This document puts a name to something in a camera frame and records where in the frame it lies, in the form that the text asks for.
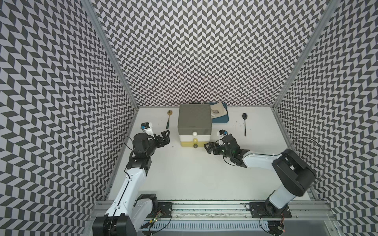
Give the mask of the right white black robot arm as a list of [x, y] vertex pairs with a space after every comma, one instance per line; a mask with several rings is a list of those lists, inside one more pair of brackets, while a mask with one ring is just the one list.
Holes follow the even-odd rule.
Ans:
[[232, 134], [225, 132], [217, 141], [204, 144], [204, 148], [208, 154], [228, 158], [235, 166], [262, 168], [277, 174], [282, 184], [264, 202], [267, 216], [282, 214], [289, 202], [302, 197], [316, 178], [315, 170], [291, 149], [277, 155], [254, 153], [242, 149]]

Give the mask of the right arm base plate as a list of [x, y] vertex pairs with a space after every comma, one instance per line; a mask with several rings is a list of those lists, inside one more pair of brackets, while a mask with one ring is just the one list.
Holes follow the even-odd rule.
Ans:
[[288, 204], [283, 208], [277, 208], [269, 202], [249, 202], [248, 209], [251, 212], [252, 218], [292, 218], [291, 211]]

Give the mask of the grey three-drawer storage box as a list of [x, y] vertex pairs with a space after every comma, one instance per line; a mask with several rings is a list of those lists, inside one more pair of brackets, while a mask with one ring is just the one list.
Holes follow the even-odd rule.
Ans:
[[182, 147], [199, 148], [209, 143], [212, 134], [210, 104], [181, 104], [177, 127]]

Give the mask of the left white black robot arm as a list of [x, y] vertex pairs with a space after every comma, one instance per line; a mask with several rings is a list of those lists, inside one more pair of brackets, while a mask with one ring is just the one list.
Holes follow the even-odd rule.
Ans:
[[126, 178], [112, 205], [92, 225], [93, 236], [136, 236], [148, 215], [158, 209], [155, 194], [139, 195], [156, 149], [170, 144], [170, 131], [156, 135], [150, 128], [132, 140], [132, 152], [124, 170]]

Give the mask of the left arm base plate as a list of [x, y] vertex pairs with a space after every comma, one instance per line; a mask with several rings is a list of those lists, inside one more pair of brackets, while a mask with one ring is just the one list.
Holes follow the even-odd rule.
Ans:
[[155, 218], [158, 214], [161, 214], [159, 216], [160, 218], [171, 218], [173, 213], [173, 203], [172, 202], [158, 202], [157, 206], [153, 208], [153, 211], [147, 215], [146, 219], [152, 219]]

